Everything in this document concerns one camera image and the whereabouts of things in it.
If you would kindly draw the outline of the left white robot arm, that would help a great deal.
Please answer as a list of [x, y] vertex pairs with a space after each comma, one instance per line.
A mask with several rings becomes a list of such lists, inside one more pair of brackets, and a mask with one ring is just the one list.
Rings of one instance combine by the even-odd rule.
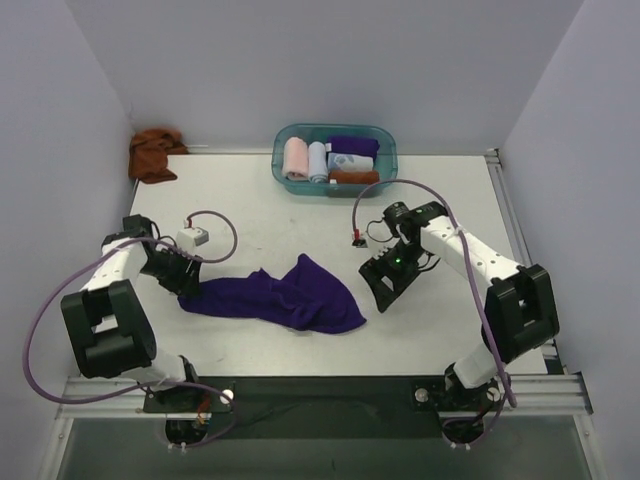
[[172, 294], [197, 294], [201, 262], [193, 257], [209, 234], [185, 227], [168, 249], [157, 246], [153, 229], [154, 222], [142, 215], [124, 218], [123, 230], [103, 240], [106, 260], [80, 291], [62, 298], [61, 312], [84, 377], [146, 383], [150, 393], [165, 390], [171, 405], [188, 412], [202, 399], [195, 367], [159, 349], [135, 284], [147, 275]]

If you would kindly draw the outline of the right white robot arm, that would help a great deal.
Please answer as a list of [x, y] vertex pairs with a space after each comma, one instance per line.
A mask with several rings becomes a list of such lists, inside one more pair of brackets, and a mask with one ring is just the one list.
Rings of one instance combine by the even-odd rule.
[[524, 266], [503, 256], [458, 226], [436, 202], [409, 209], [396, 202], [381, 219], [387, 240], [367, 239], [371, 257], [359, 269], [379, 312], [385, 312], [423, 273], [423, 256], [447, 264], [470, 283], [482, 310], [482, 342], [452, 364], [443, 396], [463, 410], [480, 387], [504, 367], [559, 332], [550, 275], [538, 264]]

